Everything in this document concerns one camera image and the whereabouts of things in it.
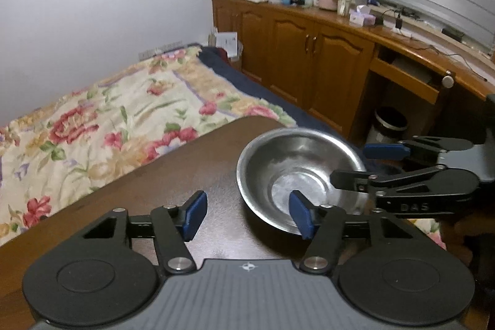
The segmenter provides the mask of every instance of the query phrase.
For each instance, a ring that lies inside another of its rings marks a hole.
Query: stainless steel bowl
[[[301,191],[315,205],[336,205],[359,214],[366,193],[341,191],[330,183],[335,169],[364,171],[358,155],[327,133],[295,127],[258,136],[237,163],[237,184],[244,201],[268,224],[299,234],[289,214],[289,195]]]

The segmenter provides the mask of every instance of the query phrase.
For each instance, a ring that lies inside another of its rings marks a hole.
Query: charger
[[[398,17],[395,19],[395,28],[400,30],[402,28],[402,19],[400,18],[400,13]]]

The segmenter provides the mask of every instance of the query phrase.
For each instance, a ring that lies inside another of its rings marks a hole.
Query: trash can
[[[393,107],[375,110],[366,143],[396,143],[407,130],[407,119]]]

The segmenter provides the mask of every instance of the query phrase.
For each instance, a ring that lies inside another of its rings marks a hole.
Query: dark blue blanket
[[[258,83],[250,80],[246,75],[235,70],[233,67],[226,64],[215,51],[215,48],[203,47],[203,51],[199,55],[200,60],[208,67],[211,67],[217,75],[226,78],[232,83],[238,90],[246,93],[252,97],[263,98],[269,103],[279,105],[287,112],[291,117],[295,119],[298,126],[308,127],[331,133],[334,136],[341,137],[335,130],[330,128],[326,123],[321,122],[309,115],[307,112],[301,110],[301,108],[289,103],[283,98],[275,95],[267,88],[264,88]]]

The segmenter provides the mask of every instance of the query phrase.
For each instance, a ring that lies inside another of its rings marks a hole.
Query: logo
[[[430,210],[430,205],[428,203],[422,203],[421,205],[418,204],[405,204],[402,203],[400,205],[400,211],[405,212],[405,211],[414,211],[414,212],[419,212],[421,211],[429,211]]]
[[[251,262],[247,262],[247,263],[244,263],[241,268],[243,268],[244,270],[246,270],[247,272],[250,272],[251,270],[254,270],[256,267],[258,266],[255,266],[253,263]]]

